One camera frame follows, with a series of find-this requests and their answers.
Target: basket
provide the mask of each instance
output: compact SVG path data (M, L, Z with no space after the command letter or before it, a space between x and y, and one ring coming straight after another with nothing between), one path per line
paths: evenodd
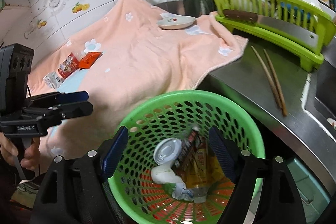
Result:
M220 95L185 90L157 96L133 110L121 122L129 130L129 140L120 163L109 179L111 191L120 207L137 223L179 223L200 221L217 223L233 191L228 179L209 191L205 203L179 201L151 179L150 170L156 145L166 138L182 137L188 124L198 123L207 137L217 126L226 138L241 149L265 158L260 132L251 117L237 104ZM254 195L261 185L257 179Z
M233 29L250 33L268 40L292 52L300 58L301 67L311 72L318 68L324 57L321 54L323 45L328 45L336 33L336 25L331 16L321 9L302 0L214 0L217 6L217 21L225 25L231 32ZM258 15L277 18L319 36L317 46L307 45L296 37L288 35L276 28L258 26L247 21L236 21L224 17L223 10L241 10L257 13Z

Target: human hand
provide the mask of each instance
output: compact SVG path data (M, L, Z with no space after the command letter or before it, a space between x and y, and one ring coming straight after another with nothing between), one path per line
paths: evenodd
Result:
M14 157L17 157L18 150L15 145L0 133L0 151L4 160L14 166ZM39 151L40 138L33 138L33 142L30 147L25 150L25 158L21 160L21 166L28 170L34 170L40 161L41 153Z

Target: metal screw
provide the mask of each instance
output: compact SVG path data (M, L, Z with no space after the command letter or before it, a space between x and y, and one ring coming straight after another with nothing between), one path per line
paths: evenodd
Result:
M57 156L54 158L54 162L60 162L62 160L62 156Z
M248 157L248 156L251 155L251 152L250 152L249 150L243 150L243 151L241 152L241 154L242 154L243 156L245 156L245 157Z
M97 155L97 151L96 151L96 150L91 150L91 151L89 151L89 152L87 153L87 155L88 155L90 158L92 158L92 157L94 157L95 155Z
M281 158L280 156L276 156L275 157L275 160L278 162L278 163L282 163L284 160L283 158Z

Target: wooden knife handle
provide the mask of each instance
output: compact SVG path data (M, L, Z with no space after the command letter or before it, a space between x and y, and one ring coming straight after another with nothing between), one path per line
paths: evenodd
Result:
M224 16L229 19L246 20L252 23L256 23L258 20L258 14L239 11L239 10L223 10Z

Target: small carton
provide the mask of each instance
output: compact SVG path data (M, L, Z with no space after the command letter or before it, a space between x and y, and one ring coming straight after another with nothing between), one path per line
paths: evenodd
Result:
M48 73L43 79L47 86L54 90L58 89L63 83L63 80L58 76L56 71Z

